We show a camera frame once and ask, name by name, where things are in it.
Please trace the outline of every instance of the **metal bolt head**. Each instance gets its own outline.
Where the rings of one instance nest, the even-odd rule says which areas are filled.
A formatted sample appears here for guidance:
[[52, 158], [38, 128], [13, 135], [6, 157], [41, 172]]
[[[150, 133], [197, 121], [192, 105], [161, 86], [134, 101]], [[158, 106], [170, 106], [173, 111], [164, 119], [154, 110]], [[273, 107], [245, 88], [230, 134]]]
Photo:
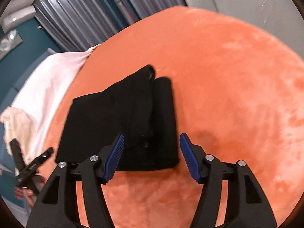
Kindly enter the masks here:
[[208, 160], [208, 161], [214, 160], [214, 156], [211, 155], [211, 154], [207, 154], [205, 158], [206, 158], [206, 160]]
[[246, 162], [244, 160], [239, 160], [238, 164], [239, 166], [245, 166]]
[[62, 161], [58, 164], [59, 168], [63, 168], [66, 166], [66, 162]]
[[97, 155], [93, 155], [90, 157], [90, 161], [94, 162], [98, 160], [98, 156]]

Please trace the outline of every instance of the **teal wall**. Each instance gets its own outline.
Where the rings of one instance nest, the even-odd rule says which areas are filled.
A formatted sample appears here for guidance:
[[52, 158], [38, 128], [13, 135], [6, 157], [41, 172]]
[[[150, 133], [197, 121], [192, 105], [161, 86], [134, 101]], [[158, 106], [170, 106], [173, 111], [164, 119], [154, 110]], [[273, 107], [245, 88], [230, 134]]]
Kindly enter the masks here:
[[0, 175], [0, 195], [2, 195], [5, 199], [9, 200], [10, 202], [20, 207], [24, 207], [24, 201], [15, 198], [16, 185], [17, 185], [17, 181], [15, 175], [3, 171], [2, 175]]
[[45, 30], [38, 29], [38, 26], [33, 18], [16, 28], [23, 42], [0, 61], [0, 104], [10, 87], [47, 48], [61, 52]]

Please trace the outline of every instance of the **wall fixture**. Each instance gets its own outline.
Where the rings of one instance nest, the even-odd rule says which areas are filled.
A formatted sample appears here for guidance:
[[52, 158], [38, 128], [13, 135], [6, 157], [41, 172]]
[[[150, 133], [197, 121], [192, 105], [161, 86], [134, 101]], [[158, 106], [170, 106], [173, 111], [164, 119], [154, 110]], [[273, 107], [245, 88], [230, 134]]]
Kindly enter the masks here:
[[17, 30], [11, 30], [3, 38], [0, 39], [0, 61], [4, 58], [11, 50], [17, 47], [23, 42], [22, 38], [18, 34]]
[[34, 6], [25, 7], [18, 11], [15, 11], [14, 13], [9, 14], [3, 19], [1, 23], [4, 33], [7, 33], [13, 28], [16, 28], [21, 23], [26, 22], [31, 18], [34, 18], [35, 14], [36, 10]]

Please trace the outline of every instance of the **human hand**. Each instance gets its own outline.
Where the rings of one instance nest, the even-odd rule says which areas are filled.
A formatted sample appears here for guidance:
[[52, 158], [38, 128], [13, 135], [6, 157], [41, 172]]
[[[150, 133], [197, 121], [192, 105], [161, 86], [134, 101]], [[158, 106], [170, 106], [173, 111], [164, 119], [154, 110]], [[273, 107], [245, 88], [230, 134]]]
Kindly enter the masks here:
[[[39, 178], [41, 180], [40, 187], [43, 188], [45, 186], [45, 178], [43, 176], [39, 176]], [[34, 197], [35, 195], [33, 193], [33, 190], [28, 189], [28, 188], [24, 188], [23, 189], [23, 194], [24, 194], [25, 199], [28, 202], [29, 208], [32, 209], [34, 204], [35, 204], [35, 201], [36, 201], [36, 198]]]

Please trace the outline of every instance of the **black tool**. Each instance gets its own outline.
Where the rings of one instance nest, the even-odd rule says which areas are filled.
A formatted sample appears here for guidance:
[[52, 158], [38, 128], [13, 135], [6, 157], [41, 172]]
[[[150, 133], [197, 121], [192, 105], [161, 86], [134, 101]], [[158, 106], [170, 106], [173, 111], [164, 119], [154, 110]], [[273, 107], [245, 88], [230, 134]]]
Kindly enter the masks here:
[[90, 228], [115, 228], [100, 185], [114, 176], [123, 150], [124, 137], [119, 134], [111, 145], [80, 164], [60, 162], [38, 196], [27, 228], [84, 228], [79, 221], [76, 181], [82, 181]]
[[215, 227], [223, 180], [229, 181], [228, 201], [218, 228], [277, 228], [267, 197], [245, 161], [221, 162], [192, 144], [186, 133], [180, 136], [180, 148], [192, 178], [204, 184], [190, 228]]
[[51, 157], [54, 152], [53, 148], [50, 147], [28, 165], [25, 165], [20, 149], [20, 143], [16, 139], [13, 139], [9, 144], [12, 150], [16, 168], [19, 171], [19, 175], [16, 176], [18, 182], [17, 186], [31, 189], [33, 193], [38, 196], [40, 192], [40, 181], [35, 178], [35, 176], [38, 175], [37, 169]]

